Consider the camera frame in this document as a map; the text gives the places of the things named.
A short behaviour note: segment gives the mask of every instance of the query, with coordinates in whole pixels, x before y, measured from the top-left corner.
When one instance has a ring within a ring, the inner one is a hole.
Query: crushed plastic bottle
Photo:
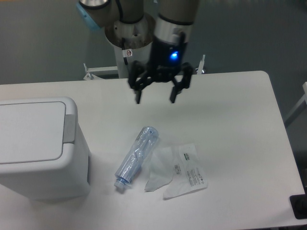
[[[115,187],[123,190],[126,185],[131,184],[133,177],[141,168],[144,159],[153,149],[158,137],[159,133],[154,127],[143,127],[130,151],[115,173]]]

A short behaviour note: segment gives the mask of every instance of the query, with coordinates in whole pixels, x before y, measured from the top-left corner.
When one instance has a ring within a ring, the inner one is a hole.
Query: blue led light
[[[170,58],[171,58],[171,60],[176,61],[178,59],[178,52],[176,51],[176,52],[172,53]]]

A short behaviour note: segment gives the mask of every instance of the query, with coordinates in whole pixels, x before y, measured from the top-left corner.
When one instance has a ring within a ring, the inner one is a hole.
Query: metal frame
[[[118,74],[117,66],[110,67],[99,67],[99,68],[87,68],[86,64],[84,65],[85,77],[84,80],[102,80],[102,78],[97,77],[97,75],[110,75],[110,74]]]
[[[307,95],[304,94],[301,99],[290,110],[284,120],[284,126],[287,128],[305,109],[307,108]]]

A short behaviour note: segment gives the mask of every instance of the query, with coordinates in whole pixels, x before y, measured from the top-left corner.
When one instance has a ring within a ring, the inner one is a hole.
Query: white table
[[[193,76],[191,88],[175,104],[168,100],[171,84],[155,83],[136,105],[126,81],[0,86],[0,99],[74,99],[93,154],[87,197],[43,203],[0,186],[1,229],[236,230],[307,224],[295,219],[289,202],[304,189],[266,73]],[[117,193],[114,173],[143,126],[160,132],[159,147],[195,143],[209,187],[164,201],[166,187],[144,192],[145,164],[133,189]]]

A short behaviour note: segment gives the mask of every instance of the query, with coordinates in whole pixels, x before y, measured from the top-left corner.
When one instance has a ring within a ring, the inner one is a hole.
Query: gray floor
[[[114,66],[103,31],[89,32],[76,0],[0,1],[0,84],[75,81],[90,67]],[[157,14],[153,0],[145,9]],[[263,70],[283,117],[307,81],[304,0],[201,0],[185,60],[208,73]],[[307,168],[307,111],[287,130],[299,169]]]

